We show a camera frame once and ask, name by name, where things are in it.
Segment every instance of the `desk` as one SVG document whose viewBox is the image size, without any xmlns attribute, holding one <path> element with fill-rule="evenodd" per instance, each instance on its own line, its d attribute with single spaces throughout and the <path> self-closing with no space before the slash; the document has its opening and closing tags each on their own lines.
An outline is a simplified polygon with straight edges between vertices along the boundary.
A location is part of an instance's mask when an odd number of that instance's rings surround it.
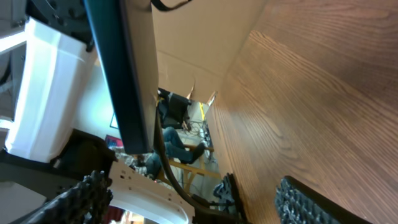
<svg viewBox="0 0 398 224">
<path fill-rule="evenodd" d="M 396 223 L 397 1 L 269 0 L 206 116 L 253 223 L 279 222 L 284 175 Z"/>
</svg>

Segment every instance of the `jeans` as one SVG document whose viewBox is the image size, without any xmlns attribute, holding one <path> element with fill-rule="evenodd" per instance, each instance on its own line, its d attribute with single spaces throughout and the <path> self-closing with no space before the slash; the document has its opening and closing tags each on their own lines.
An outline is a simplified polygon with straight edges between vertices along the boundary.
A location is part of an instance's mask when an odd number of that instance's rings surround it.
<svg viewBox="0 0 398 224">
<path fill-rule="evenodd" d="M 181 142 L 180 136 L 178 136 L 178 133 L 174 128 L 166 128 L 163 131 L 163 138 L 166 147 L 166 154 L 169 157 L 187 162 L 192 160 L 192 152 L 185 150 L 184 144 Z"/>
</svg>

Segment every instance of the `wooden table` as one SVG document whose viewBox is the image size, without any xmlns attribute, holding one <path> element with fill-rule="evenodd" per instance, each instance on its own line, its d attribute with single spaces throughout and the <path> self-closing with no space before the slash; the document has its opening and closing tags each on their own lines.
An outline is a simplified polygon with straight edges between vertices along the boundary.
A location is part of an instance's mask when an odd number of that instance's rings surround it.
<svg viewBox="0 0 398 224">
<path fill-rule="evenodd" d="M 207 117 L 253 223 L 284 175 L 397 223 L 398 1 L 269 0 Z"/>
</svg>

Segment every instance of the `brown tabletop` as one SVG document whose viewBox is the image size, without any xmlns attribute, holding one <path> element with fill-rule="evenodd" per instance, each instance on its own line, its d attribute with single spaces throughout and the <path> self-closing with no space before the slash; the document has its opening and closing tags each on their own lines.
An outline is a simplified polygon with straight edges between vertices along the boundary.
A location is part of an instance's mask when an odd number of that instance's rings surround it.
<svg viewBox="0 0 398 224">
<path fill-rule="evenodd" d="M 398 1 L 269 0 L 207 117 L 253 223 L 284 175 L 397 223 Z"/>
</svg>

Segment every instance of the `black shoe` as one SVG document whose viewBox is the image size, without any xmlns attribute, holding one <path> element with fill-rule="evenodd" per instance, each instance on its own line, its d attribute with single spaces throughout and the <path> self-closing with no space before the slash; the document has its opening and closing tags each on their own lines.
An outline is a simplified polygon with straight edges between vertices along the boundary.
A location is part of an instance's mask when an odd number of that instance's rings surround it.
<svg viewBox="0 0 398 224">
<path fill-rule="evenodd" d="M 192 160 L 189 161 L 188 163 L 189 164 L 193 164 L 199 157 L 201 157 L 201 155 L 203 155 L 203 153 L 205 152 L 205 148 L 206 148 L 205 144 L 200 143 L 196 147 L 196 149 L 193 150 L 193 152 L 192 152 L 192 154 L 193 154 L 192 155 Z"/>
</svg>

